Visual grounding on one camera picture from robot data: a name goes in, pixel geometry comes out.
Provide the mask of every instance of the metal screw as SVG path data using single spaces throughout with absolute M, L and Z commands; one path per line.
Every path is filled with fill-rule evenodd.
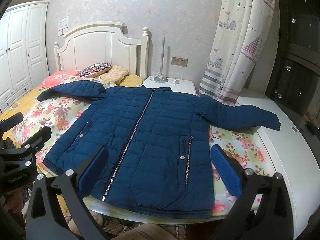
M 71 176 L 73 173 L 74 173 L 74 171 L 72 169 L 69 169 L 66 171 L 67 176 Z
M 244 172 L 245 172 L 245 174 L 247 174 L 247 175 L 253 175 L 253 174 L 254 174 L 253 169 L 250 169 L 250 168 L 245 169 Z
M 282 179 L 282 174 L 279 173 L 279 172 L 276 172 L 275 176 L 276 176 L 277 179 Z
M 41 179 L 43 179 L 43 177 L 44 177 L 43 173 L 40 173 L 40 174 L 38 174 L 37 179 L 41 180 Z

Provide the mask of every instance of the bed post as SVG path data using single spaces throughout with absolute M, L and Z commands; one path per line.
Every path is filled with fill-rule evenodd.
M 149 28 L 143 28 L 143 35 L 141 37 L 141 62 L 140 62 L 140 77 L 147 78 L 148 71 L 148 48 L 149 48 Z
M 56 59 L 56 67 L 57 67 L 57 71 L 60 71 L 60 67 L 59 67 L 59 60 L 58 60 L 58 50 L 59 48 L 59 44 L 57 42 L 54 43 L 54 58 Z

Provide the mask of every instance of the wardrobe drawer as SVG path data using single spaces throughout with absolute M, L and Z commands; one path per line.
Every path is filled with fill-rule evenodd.
M 31 81 L 16 90 L 11 96 L 0 103 L 1 111 L 4 112 L 10 106 L 12 106 L 19 98 L 23 97 L 26 93 L 32 90 Z

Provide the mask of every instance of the sticker on wall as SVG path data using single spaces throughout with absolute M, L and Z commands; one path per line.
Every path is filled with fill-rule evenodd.
M 68 27 L 69 27 L 69 16 L 67 15 L 63 18 L 60 18 L 58 22 L 58 31 Z

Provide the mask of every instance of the sailboat print curtain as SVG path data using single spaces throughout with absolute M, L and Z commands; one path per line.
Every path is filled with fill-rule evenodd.
M 275 0 L 222 0 L 199 93 L 234 104 L 268 36 Z

